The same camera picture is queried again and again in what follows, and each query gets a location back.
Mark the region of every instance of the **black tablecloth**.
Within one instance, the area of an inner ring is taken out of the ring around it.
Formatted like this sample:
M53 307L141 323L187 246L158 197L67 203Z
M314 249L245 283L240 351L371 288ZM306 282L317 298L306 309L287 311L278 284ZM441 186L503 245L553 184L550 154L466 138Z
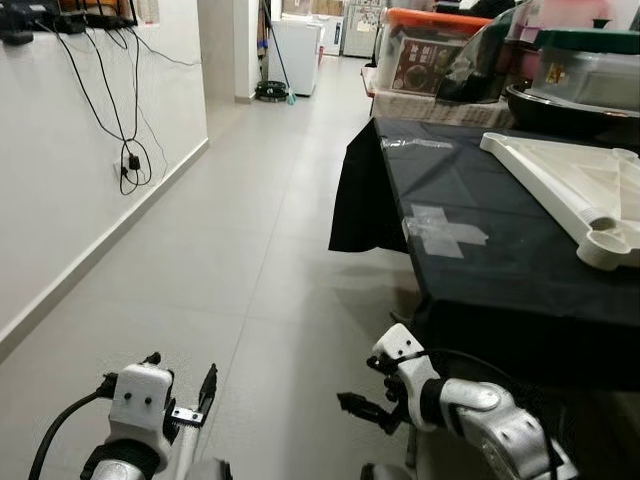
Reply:
M372 120L347 149L330 249L409 251L423 296L414 333L427 346L537 383L640 390L638 271L583 264L562 227L480 150L485 131ZM463 258L427 254L422 238L402 233L414 205L478 227L486 244L459 243Z

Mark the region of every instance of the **white refrigerator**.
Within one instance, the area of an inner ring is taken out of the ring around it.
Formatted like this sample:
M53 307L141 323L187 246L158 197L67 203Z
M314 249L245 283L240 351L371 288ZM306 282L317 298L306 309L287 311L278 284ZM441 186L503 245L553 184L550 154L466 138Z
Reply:
M318 78L324 27L312 20L274 20L272 24L291 88L297 95L311 95ZM285 81L273 32L269 37L269 80Z
M380 0L349 2L344 26L343 55L364 58L373 55L381 12Z
M313 19L324 25L324 35L322 37L323 55L340 55L344 17L314 15Z

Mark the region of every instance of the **black bowl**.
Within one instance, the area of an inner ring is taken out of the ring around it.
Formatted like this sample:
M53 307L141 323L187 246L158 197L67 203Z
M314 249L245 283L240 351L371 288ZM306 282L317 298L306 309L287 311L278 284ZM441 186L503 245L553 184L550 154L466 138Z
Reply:
M610 131L637 132L640 127L637 116L570 107L528 94L525 92L527 88L527 85L507 87L509 110L517 126L522 129L588 140ZM625 144L637 143L633 138L619 141Z

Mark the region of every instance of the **green lid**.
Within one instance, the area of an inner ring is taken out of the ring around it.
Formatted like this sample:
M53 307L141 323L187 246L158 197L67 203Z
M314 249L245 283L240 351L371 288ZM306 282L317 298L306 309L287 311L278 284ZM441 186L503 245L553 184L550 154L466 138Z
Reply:
M541 30L536 47L562 48L595 53L640 54L640 32L631 30L554 29Z

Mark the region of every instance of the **baseboard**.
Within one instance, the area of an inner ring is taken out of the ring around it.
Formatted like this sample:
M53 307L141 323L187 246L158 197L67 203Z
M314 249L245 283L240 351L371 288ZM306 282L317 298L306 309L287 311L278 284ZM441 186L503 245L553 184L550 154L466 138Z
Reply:
M242 103L244 105L249 105L251 104L251 102L253 102L254 98L256 98L256 92L253 92L251 94L251 96L249 97L239 97L239 96L235 96L234 100L236 103Z
M118 222L101 235L74 263L22 310L5 328L0 330L0 363L35 329L60 301L82 280L102 257L129 229L158 201L160 197L198 160L209 148L209 139L187 155L165 175L156 188L144 195Z

